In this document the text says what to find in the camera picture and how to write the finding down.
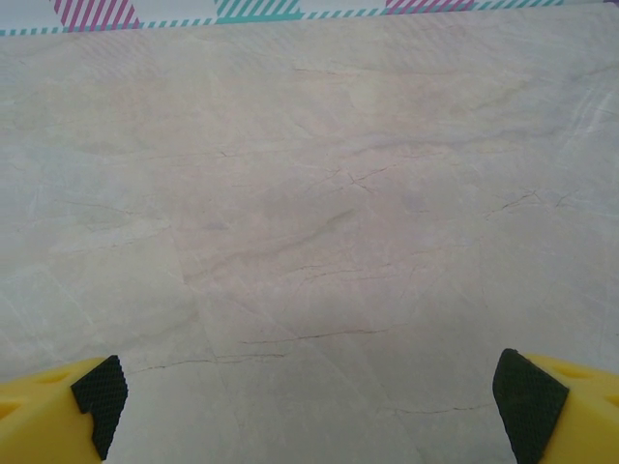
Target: decorative tape border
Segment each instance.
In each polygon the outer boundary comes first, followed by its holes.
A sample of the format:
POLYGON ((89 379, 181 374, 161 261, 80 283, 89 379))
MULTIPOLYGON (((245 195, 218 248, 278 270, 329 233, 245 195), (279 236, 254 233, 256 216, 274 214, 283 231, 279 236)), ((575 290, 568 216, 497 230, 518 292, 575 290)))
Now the decorative tape border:
MULTIPOLYGON (((396 10, 393 8, 362 8, 356 10, 334 10, 328 12, 307 12, 299 13, 298 11, 284 14, 269 14, 269 15, 248 15, 248 16, 221 16, 207 17, 197 19, 173 19, 163 21, 136 22, 125 27, 124 24, 115 26, 107 24, 104 27, 105 31, 121 30, 121 29, 161 29, 163 27, 191 27, 191 26, 208 26, 210 24, 230 24, 230 23, 247 23, 247 22, 272 22, 272 21, 289 21, 300 19, 326 19, 337 17, 360 17, 360 16, 382 16, 382 15, 410 15, 435 13, 441 11, 483 11, 483 10, 507 10, 516 8, 529 7, 550 7, 563 5, 565 0, 444 0, 437 2, 436 0, 427 0, 426 4, 418 4, 414 8, 406 9, 405 11, 396 10)), ((101 31, 101 26, 95 26, 94 31, 101 31)), ((68 26, 55 27, 33 27, 23 29, 0 29, 0 37, 10 36, 37 36, 46 34, 62 34, 73 32, 68 26)))

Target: pink striped pattern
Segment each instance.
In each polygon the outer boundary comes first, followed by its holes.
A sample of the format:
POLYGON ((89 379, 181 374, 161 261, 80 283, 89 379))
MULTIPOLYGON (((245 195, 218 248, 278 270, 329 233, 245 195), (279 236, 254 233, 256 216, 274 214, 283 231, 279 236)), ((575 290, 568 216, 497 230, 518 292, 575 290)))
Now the pink striped pattern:
POLYGON ((129 0, 49 0, 69 32, 136 29, 139 19, 129 0))
POLYGON ((387 15, 406 15, 418 13, 423 7, 424 13, 429 13, 436 8, 437 12, 454 12, 456 10, 466 11, 473 7, 474 0, 386 0, 385 8, 389 9, 387 15))

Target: striped tape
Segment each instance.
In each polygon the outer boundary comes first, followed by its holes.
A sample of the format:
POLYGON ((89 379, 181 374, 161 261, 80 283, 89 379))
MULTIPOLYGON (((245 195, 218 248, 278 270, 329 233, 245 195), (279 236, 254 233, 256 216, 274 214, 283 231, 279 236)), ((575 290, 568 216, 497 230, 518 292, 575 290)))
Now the striped tape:
POLYGON ((60 16, 62 32, 137 29, 139 19, 129 0, 49 0, 60 16))
POLYGON ((299 0, 214 0, 217 17, 140 21, 130 0, 49 0, 62 26, 0 29, 0 37, 67 32, 205 26, 233 22, 504 10, 563 5, 565 0, 385 0, 385 8, 302 12, 299 0))

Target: black textured grip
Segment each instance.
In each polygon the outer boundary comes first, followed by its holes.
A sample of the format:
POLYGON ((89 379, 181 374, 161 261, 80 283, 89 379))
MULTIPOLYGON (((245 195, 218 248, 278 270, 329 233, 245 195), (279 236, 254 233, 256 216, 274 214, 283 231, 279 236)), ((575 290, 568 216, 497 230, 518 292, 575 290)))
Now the black textured grip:
POLYGON ((93 444, 105 460, 129 392, 120 360, 110 356, 71 385, 71 390, 79 411, 93 416, 93 444))
POLYGON ((503 351, 492 392, 518 464, 540 462, 569 391, 518 351, 503 351))

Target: floor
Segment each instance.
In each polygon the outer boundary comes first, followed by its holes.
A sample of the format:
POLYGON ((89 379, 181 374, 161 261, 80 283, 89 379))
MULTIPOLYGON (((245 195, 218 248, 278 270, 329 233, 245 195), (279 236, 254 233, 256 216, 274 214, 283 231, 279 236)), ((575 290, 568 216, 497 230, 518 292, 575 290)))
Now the floor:
POLYGON ((619 9, 2 42, 1 376, 118 463, 514 463, 501 350, 619 359, 619 9))

